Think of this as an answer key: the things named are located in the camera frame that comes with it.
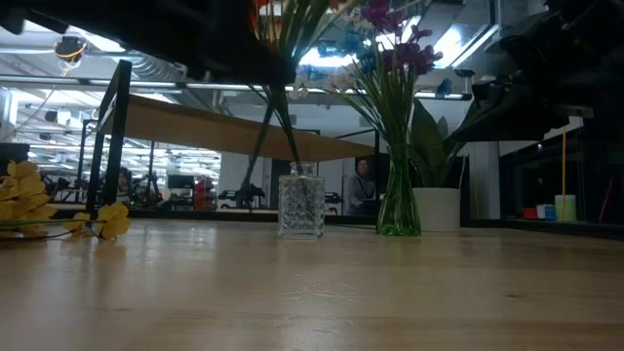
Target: wooden shelf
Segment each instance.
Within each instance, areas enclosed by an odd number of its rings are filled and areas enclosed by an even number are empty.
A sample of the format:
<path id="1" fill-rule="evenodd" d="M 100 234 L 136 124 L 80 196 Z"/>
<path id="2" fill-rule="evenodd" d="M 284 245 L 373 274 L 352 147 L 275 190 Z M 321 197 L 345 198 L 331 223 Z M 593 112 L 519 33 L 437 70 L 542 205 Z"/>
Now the wooden shelf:
<path id="1" fill-rule="evenodd" d="M 110 134 L 112 116 L 104 131 Z M 125 137 L 251 155 L 261 123 L 130 95 Z M 370 156 L 374 148 L 355 142 L 295 132 L 301 161 L 321 162 Z M 293 161 L 286 135 L 271 126 L 259 156 Z"/>

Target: purple flower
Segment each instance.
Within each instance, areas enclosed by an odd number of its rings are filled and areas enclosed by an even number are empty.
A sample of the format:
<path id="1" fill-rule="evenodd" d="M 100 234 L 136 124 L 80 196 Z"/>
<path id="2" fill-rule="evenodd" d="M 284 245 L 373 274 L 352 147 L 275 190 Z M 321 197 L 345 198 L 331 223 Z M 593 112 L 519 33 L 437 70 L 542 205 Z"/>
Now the purple flower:
<path id="1" fill-rule="evenodd" d="M 434 49 L 433 49 L 433 47 L 432 47 L 431 45 L 427 45 L 427 46 L 425 47 L 425 50 L 423 50 L 423 52 L 424 52 L 424 54 L 425 54 L 425 56 L 426 56 L 426 58 L 427 58 L 427 63 L 428 63 L 428 64 L 431 64 L 431 63 L 433 63 L 434 61 L 437 61 L 438 59 L 441 59 L 441 58 L 444 56 L 444 55 L 443 55 L 442 53 L 440 53 L 440 52 L 435 53 L 435 52 L 434 52 Z"/>
<path id="2" fill-rule="evenodd" d="M 413 41 L 415 41 L 417 43 L 420 38 L 431 36 L 431 34 L 433 34 L 433 31 L 431 29 L 418 30 L 418 26 L 413 25 L 411 27 L 411 36 L 409 37 L 408 42 L 412 43 Z"/>
<path id="3" fill-rule="evenodd" d="M 362 16 L 369 21 L 376 31 L 399 32 L 403 13 L 390 11 L 387 0 L 375 0 L 369 7 L 362 9 Z"/>
<path id="4" fill-rule="evenodd" d="M 418 61 L 420 46 L 415 43 L 397 45 L 397 59 L 401 64 L 412 64 Z"/>

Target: yellow flower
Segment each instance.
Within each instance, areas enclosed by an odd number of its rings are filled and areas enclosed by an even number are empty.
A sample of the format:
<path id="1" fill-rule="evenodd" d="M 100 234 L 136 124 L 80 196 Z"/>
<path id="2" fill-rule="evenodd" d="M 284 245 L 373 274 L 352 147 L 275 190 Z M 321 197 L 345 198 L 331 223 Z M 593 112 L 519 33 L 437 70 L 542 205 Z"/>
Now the yellow flower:
<path id="1" fill-rule="evenodd" d="M 49 220 L 51 216 L 55 215 L 57 209 L 52 206 L 40 206 L 31 212 L 29 212 L 26 216 L 27 219 L 33 220 Z"/>
<path id="2" fill-rule="evenodd" d="M 7 167 L 7 173 L 17 180 L 22 180 L 29 176 L 36 175 L 37 165 L 28 161 L 23 161 L 18 164 L 16 164 L 15 161 L 11 161 L 9 167 Z"/>
<path id="3" fill-rule="evenodd" d="M 19 195 L 32 196 L 41 194 L 46 190 L 46 184 L 41 181 L 39 175 L 31 175 L 19 181 Z"/>
<path id="4" fill-rule="evenodd" d="M 49 200 L 50 196 L 46 194 L 20 197 L 13 206 L 13 218 L 20 218 L 32 210 L 45 205 Z"/>
<path id="5" fill-rule="evenodd" d="M 0 202 L 0 220 L 9 220 L 13 217 L 13 206 L 15 201 Z"/>
<path id="6" fill-rule="evenodd" d="M 111 206 L 104 205 L 97 213 L 97 220 L 105 221 L 97 225 L 96 233 L 107 240 L 116 239 L 118 235 L 125 234 L 130 227 L 128 208 L 119 203 Z"/>
<path id="7" fill-rule="evenodd" d="M 12 199 L 18 195 L 20 195 L 20 191 L 16 187 L 0 187 L 0 201 Z"/>
<path id="8" fill-rule="evenodd" d="M 3 176 L 2 185 L 6 188 L 17 187 L 20 182 L 12 176 Z"/>
<path id="9" fill-rule="evenodd" d="M 78 213 L 74 215 L 74 219 L 89 220 L 91 219 L 91 216 L 89 214 Z M 85 222 L 67 222 L 64 223 L 62 227 L 70 232 L 79 232 L 85 229 L 85 224 Z"/>

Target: green leaf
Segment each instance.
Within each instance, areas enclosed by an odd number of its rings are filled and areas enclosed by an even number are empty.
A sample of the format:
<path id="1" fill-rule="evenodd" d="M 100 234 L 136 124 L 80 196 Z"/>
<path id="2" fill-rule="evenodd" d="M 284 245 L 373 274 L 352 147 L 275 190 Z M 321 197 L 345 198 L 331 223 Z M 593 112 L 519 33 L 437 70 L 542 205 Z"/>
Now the green leaf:
<path id="1" fill-rule="evenodd" d="M 461 122 L 461 124 L 455 130 L 455 132 L 459 131 L 460 129 L 466 126 L 469 126 L 471 123 L 473 123 L 473 121 L 477 118 L 477 116 L 479 116 L 479 108 L 477 107 L 477 103 L 473 101 L 470 104 L 470 107 L 468 107 L 468 111 L 466 112 L 466 116 L 464 117 L 464 120 Z M 459 152 L 464 147 L 464 145 L 466 145 L 465 141 L 455 140 L 455 132 L 453 132 L 445 140 L 445 151 L 448 155 L 447 158 L 449 160 L 455 157 L 457 155 L 457 152 Z"/>
<path id="2" fill-rule="evenodd" d="M 447 163 L 444 140 L 438 132 L 436 121 L 417 98 L 413 100 L 411 147 L 434 172 Z"/>
<path id="3" fill-rule="evenodd" d="M 424 187 L 433 187 L 433 173 L 427 165 L 424 157 L 420 155 L 413 147 L 408 148 L 408 155 L 413 163 L 418 175 L 420 176 L 420 181 L 422 182 L 422 186 Z"/>
<path id="4" fill-rule="evenodd" d="M 438 133 L 440 133 L 442 139 L 449 137 L 449 122 L 447 122 L 447 117 L 445 116 L 442 116 L 438 121 Z"/>

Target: red object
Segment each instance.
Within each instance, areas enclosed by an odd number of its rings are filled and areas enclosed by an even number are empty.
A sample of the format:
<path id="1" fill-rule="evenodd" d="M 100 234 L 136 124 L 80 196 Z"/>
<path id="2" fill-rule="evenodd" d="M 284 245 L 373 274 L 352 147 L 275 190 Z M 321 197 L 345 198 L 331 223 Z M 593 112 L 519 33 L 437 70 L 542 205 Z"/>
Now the red object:
<path id="1" fill-rule="evenodd" d="M 598 218 L 598 223 L 602 223 L 603 218 L 605 217 L 606 203 L 608 202 L 608 196 L 611 193 L 611 190 L 613 190 L 613 176 L 608 183 L 608 188 L 606 189 L 606 194 L 604 195 L 603 209 L 601 210 L 601 216 Z"/>
<path id="2" fill-rule="evenodd" d="M 195 184 L 195 204 L 193 204 L 195 211 L 213 210 L 216 208 L 215 197 L 211 192 L 213 188 L 215 186 L 209 178 L 202 179 Z"/>
<path id="3" fill-rule="evenodd" d="M 524 208 L 523 215 L 525 219 L 537 219 L 537 208 Z"/>

